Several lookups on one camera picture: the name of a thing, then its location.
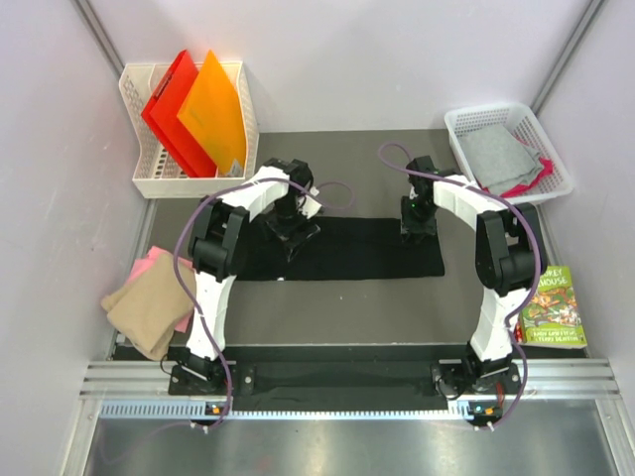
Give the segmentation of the black t-shirt with flower print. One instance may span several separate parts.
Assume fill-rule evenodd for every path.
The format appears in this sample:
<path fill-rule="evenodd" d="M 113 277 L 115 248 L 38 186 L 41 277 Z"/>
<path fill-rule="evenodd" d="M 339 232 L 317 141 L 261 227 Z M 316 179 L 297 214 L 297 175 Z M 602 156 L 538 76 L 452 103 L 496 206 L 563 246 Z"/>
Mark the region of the black t-shirt with flower print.
<path fill-rule="evenodd" d="M 405 242 L 397 218 L 318 217 L 316 236 L 288 259 L 283 242 L 264 220 L 256 220 L 256 239 L 243 282 L 367 281 L 442 277 L 445 263 L 439 238 Z"/>

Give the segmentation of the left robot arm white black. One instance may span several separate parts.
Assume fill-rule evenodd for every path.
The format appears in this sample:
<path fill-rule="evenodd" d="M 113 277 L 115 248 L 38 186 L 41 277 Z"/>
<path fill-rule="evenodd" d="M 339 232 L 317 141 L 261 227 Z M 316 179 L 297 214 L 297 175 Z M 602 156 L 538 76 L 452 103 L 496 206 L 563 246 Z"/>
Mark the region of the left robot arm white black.
<path fill-rule="evenodd" d="M 203 199 L 186 225 L 194 269 L 194 314 L 186 349 L 176 360 L 180 372 L 202 394 L 224 389 L 231 372 L 222 356 L 231 288 L 261 238 L 275 238 L 286 260 L 319 233 L 318 190 L 307 163 L 270 159 L 245 183 Z"/>

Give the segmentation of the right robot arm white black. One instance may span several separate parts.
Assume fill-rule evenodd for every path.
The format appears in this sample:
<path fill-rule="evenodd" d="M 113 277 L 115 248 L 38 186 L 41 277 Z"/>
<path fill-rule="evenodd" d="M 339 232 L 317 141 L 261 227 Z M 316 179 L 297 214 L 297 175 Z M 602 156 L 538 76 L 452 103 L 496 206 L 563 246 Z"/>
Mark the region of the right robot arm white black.
<path fill-rule="evenodd" d="M 443 209 L 475 233 L 475 270 L 483 286 L 476 329 L 457 364 L 433 368 L 440 392 L 457 398 L 477 393 L 512 374 L 514 327 L 533 297 L 548 265 L 534 205 L 512 205 L 452 171 L 438 171 L 431 157 L 406 165 L 411 190 L 401 199 L 401 234 L 419 242 L 436 235 L 436 213 Z"/>

